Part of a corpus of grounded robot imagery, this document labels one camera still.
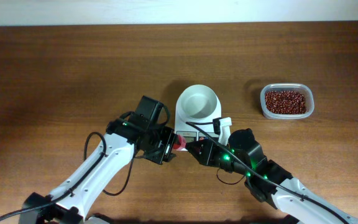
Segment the pink measuring scoop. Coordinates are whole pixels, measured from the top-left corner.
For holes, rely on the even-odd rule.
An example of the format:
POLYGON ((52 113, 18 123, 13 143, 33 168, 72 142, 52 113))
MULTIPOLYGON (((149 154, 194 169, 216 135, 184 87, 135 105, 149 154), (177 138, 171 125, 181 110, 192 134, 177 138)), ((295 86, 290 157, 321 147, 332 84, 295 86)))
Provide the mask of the pink measuring scoop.
POLYGON ((186 147, 186 140, 181 135, 178 135, 176 140, 173 143, 173 149, 175 151, 180 151, 182 149, 185 149, 186 147))

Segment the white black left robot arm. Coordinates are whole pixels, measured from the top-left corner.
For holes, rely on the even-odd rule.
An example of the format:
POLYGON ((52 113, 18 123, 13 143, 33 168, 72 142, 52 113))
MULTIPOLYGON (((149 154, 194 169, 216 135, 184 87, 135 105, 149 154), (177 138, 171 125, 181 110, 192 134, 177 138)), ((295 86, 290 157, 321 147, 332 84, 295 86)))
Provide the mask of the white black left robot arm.
POLYGON ((20 214, 20 223, 99 223, 86 217, 92 204, 139 151, 143 151, 141 158, 156 164, 174 157, 171 150, 177 136, 166 122, 158 122, 161 111, 168 108, 143 96, 135 111, 109 122, 98 147, 69 178, 48 196, 33 193, 26 199, 27 212, 20 214))

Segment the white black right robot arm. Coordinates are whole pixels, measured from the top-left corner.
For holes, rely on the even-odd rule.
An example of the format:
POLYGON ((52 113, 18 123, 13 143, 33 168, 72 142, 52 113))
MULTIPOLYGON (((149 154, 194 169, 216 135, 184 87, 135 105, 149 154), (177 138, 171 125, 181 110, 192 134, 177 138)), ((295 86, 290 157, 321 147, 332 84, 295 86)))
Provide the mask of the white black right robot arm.
POLYGON ((243 175, 244 185, 254 198, 298 223, 358 223, 358 218, 317 196, 289 171, 267 159, 251 129, 233 132, 227 146, 206 137, 187 143, 186 149, 201 165, 243 175))

